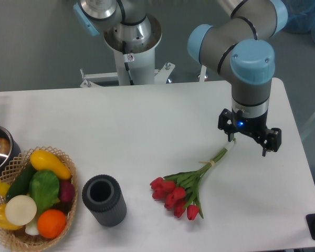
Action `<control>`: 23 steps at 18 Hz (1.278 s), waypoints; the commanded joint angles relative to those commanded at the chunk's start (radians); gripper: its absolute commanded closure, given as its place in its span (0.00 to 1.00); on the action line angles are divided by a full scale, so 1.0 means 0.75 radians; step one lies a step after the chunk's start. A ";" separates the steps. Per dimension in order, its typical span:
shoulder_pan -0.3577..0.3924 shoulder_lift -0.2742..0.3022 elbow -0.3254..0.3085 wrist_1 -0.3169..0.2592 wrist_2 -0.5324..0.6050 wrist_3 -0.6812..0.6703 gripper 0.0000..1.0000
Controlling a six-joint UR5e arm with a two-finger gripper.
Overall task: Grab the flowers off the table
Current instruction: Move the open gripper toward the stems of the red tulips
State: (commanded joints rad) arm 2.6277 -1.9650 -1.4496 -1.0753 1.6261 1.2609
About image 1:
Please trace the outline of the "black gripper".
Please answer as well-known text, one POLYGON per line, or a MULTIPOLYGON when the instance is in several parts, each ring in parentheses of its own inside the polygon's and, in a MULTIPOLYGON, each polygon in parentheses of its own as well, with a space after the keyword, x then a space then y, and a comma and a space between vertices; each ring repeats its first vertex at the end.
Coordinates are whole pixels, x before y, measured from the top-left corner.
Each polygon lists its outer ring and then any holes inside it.
POLYGON ((246 118, 242 112, 224 109, 218 117, 218 128, 228 136, 228 142, 232 142, 235 133, 241 133, 255 140, 262 146, 262 156, 267 152, 277 152, 281 146, 282 131, 280 128, 268 128, 266 111, 255 118, 246 118))

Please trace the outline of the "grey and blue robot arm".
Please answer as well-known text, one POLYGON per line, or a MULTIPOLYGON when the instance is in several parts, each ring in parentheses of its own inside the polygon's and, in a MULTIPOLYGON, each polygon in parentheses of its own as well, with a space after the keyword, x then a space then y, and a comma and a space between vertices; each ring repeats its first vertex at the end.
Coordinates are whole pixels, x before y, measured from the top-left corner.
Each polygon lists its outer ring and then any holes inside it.
MULTIPOLYGON (((288 13, 282 1, 221 1, 230 21, 220 28, 202 24, 190 34, 188 54, 231 84, 232 108, 218 128, 229 140, 239 132, 264 152, 277 152, 281 130, 266 125, 275 53, 267 39, 282 30, 288 13)), ((89 34, 103 34, 113 50, 119 84, 155 81, 155 48, 162 31, 144 1, 78 1, 73 11, 89 34)))

